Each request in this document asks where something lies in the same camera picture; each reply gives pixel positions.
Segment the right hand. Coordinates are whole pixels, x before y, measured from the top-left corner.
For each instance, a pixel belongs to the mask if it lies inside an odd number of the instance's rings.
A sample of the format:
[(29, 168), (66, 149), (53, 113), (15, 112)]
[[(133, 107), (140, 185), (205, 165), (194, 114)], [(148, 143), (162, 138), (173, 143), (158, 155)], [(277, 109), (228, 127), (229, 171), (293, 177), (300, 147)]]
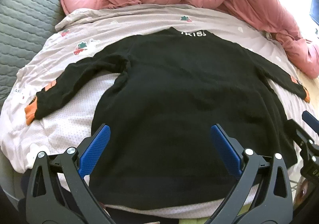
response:
[(293, 208), (298, 208), (312, 192), (313, 186), (305, 177), (301, 177), (297, 184), (296, 194), (293, 202)]

